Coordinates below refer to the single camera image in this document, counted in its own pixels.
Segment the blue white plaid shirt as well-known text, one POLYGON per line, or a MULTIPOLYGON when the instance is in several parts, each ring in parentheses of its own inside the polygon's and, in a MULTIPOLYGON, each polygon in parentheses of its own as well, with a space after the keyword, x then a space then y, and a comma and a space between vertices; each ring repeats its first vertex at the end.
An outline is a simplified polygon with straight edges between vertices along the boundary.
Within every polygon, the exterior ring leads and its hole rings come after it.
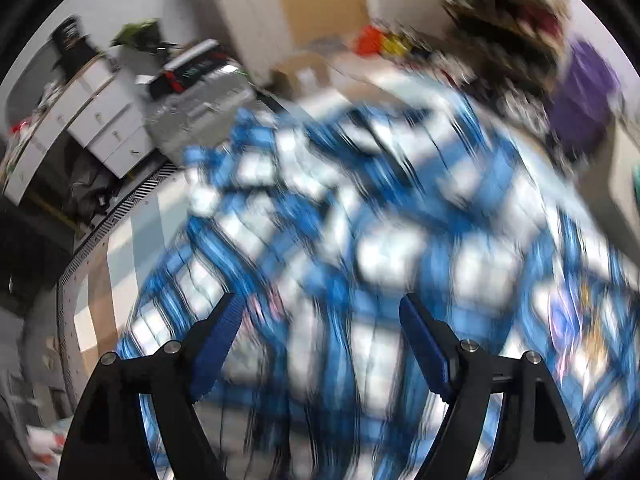
POLYGON ((639 428, 639 271, 544 197, 464 104, 242 113, 190 151, 186 224, 117 344, 148 356, 227 292, 246 304, 204 396, 232 479, 408 479, 446 411, 401 335, 413 292, 499 356, 538 352, 585 470, 639 428))

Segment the checkered bed sheet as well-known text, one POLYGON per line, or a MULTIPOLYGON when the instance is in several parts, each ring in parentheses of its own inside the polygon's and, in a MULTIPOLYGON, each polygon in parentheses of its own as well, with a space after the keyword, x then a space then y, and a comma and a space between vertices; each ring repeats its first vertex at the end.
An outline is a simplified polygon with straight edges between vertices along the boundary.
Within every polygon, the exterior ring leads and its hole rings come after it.
POLYGON ((70 405, 99 353, 115 348, 138 293, 186 222, 186 178, 160 166, 113 209, 58 280, 58 353, 70 405))

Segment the black bag under desk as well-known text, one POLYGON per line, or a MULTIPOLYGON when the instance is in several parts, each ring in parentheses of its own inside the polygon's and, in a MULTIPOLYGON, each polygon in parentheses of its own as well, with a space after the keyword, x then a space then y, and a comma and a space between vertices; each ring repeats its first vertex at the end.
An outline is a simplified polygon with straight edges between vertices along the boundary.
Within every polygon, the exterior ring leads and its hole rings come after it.
POLYGON ((69 159, 68 168, 70 180, 63 211, 70 220, 90 224, 95 216, 106 216, 122 186, 119 178, 86 150, 81 150, 74 160, 69 159))

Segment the white drawer desk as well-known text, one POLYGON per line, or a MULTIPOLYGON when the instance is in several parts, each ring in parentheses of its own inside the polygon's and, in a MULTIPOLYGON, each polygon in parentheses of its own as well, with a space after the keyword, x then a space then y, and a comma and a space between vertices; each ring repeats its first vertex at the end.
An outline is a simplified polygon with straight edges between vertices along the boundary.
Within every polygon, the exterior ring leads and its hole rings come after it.
POLYGON ((154 150, 141 106, 107 56, 96 56, 55 96, 26 139, 10 155, 2 193, 21 203, 61 134, 69 134, 119 179, 154 150))

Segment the purple bag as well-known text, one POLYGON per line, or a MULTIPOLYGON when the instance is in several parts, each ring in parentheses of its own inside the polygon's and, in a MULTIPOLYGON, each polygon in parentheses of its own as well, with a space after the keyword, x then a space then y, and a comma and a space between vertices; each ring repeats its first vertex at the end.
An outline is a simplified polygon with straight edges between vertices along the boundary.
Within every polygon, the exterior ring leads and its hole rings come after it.
POLYGON ((569 160, 597 151, 611 119, 610 99, 619 88, 616 73, 589 42, 572 45, 548 111, 552 139, 569 160))

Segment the silver flat suitcase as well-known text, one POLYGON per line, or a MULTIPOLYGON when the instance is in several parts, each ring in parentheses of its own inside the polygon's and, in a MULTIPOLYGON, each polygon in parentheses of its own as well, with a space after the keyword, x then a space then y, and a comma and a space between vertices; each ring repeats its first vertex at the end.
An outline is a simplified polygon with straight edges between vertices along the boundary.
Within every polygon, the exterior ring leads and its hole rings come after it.
POLYGON ((144 126, 157 149, 182 167, 188 146, 214 148, 224 143, 240 108, 256 112, 261 107, 242 68, 229 63, 206 74, 185 92, 150 104, 144 126))

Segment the black red box on suitcase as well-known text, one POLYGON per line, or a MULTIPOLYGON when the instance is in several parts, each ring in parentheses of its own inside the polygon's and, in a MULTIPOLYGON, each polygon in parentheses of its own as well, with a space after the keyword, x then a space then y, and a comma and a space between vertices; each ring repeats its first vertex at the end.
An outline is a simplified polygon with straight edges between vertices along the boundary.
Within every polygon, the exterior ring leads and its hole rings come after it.
POLYGON ((146 92, 152 101, 183 93, 230 60, 217 40, 206 39, 166 63, 146 85, 146 92))

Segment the black gift bag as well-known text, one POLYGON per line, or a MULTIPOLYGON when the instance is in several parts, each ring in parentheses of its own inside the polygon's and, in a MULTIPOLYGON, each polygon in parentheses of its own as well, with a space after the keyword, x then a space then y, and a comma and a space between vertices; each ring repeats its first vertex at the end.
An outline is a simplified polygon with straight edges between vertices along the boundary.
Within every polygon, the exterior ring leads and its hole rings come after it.
POLYGON ((50 36, 58 62, 66 81, 72 80, 98 54, 99 50, 82 32, 78 15, 62 21, 50 36))

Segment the small cardboard box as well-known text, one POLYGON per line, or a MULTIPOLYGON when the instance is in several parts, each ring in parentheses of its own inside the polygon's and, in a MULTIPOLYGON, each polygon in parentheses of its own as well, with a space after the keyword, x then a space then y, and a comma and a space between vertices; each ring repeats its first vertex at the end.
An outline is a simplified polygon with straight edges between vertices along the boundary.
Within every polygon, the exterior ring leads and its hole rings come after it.
POLYGON ((276 95, 290 101, 311 96, 331 85, 326 60, 314 52, 297 53, 274 66, 272 81, 276 95))

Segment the dark flower bouquet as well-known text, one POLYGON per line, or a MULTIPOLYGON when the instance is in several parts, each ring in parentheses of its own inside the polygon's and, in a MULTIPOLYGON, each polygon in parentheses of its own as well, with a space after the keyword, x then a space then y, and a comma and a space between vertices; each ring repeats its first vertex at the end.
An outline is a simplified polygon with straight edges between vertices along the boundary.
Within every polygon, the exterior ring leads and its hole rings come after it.
POLYGON ((125 24, 112 39, 111 46, 151 54, 167 54, 177 47, 174 42, 164 38, 157 18, 125 24))

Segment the wooden shoe rack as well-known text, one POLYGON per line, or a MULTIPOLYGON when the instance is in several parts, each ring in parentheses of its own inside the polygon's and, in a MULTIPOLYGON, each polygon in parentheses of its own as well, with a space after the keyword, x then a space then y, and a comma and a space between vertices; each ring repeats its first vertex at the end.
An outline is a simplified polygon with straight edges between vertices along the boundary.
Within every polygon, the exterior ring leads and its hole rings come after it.
POLYGON ((442 0, 447 39, 472 60, 544 93, 565 52, 568 0, 442 0))

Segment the orange plastic bag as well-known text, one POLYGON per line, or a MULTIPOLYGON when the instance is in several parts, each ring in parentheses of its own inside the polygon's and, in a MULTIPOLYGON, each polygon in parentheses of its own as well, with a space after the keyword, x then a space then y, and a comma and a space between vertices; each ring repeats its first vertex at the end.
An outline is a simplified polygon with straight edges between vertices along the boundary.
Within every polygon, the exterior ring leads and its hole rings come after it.
POLYGON ((385 34, 374 25, 367 25, 360 30, 352 46, 352 52, 359 56, 378 55, 381 51, 385 34))

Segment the white upright suitcase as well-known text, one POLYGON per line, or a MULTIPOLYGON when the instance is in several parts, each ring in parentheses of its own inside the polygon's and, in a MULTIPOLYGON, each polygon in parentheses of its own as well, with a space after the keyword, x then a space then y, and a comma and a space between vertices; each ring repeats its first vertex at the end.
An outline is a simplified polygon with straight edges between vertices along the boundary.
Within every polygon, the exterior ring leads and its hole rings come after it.
POLYGON ((232 51, 259 87, 272 84, 272 70, 294 52, 281 0, 198 0, 209 36, 232 51))

